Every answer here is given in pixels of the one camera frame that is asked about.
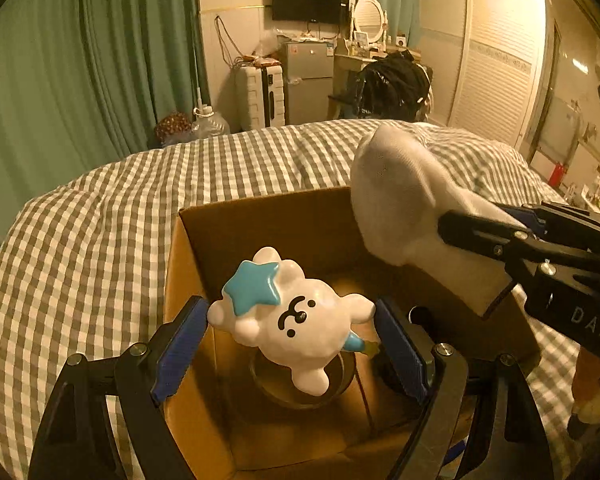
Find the bed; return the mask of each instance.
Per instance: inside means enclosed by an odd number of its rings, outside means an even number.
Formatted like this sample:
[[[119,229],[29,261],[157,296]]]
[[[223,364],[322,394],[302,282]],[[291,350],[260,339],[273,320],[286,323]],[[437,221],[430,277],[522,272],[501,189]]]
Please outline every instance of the bed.
[[[65,359],[99,359],[146,340],[162,320],[178,209],[247,196],[346,186],[378,120],[266,128],[128,156],[30,200],[0,249],[0,460],[25,478],[45,401]],[[488,200],[560,200],[510,146],[464,130],[386,121],[414,135],[453,179]],[[566,434],[578,346],[530,320],[543,348],[529,376],[556,478],[578,457]],[[142,478],[109,409],[129,478]]]

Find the silver refrigerator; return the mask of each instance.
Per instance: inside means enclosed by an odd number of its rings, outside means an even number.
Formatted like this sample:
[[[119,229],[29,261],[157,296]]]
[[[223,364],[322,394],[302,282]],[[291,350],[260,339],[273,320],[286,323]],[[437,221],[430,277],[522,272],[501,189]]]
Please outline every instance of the silver refrigerator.
[[[326,121],[333,92],[333,44],[291,41],[283,46],[286,124]]]

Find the white sock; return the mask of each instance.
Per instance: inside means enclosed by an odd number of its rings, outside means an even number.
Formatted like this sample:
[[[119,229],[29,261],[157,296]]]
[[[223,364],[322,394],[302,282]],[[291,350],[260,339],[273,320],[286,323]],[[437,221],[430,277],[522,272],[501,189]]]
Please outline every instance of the white sock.
[[[351,167],[351,202],[365,246],[386,263],[424,270],[482,316],[511,281],[504,264],[446,245],[438,219],[450,210],[523,225],[463,189],[410,134],[383,125],[362,140]]]

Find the blue gripper pad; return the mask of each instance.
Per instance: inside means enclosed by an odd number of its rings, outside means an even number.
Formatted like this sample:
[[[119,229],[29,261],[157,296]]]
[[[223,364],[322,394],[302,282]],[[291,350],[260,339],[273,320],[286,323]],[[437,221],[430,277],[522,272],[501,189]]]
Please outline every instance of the blue gripper pad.
[[[533,210],[513,206],[500,206],[500,209],[513,216],[518,222],[522,222],[527,228],[531,229],[536,236],[543,238],[546,234],[546,225],[544,224],[544,221],[539,219]]]
[[[189,304],[191,301],[195,302],[193,307]],[[193,296],[184,308],[190,308],[189,313],[176,329],[155,367],[155,383],[151,394],[158,404],[176,393],[206,332],[208,301]]]
[[[374,317],[376,332],[405,393],[414,397],[422,405],[430,391],[425,380],[424,365],[400,323],[389,311],[385,301],[376,301]]]

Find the wall-mounted tv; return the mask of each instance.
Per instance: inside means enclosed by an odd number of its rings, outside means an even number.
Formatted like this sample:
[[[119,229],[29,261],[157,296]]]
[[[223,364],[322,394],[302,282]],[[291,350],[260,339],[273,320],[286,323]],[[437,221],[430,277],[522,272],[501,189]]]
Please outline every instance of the wall-mounted tv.
[[[273,20],[340,24],[349,0],[273,0]]]

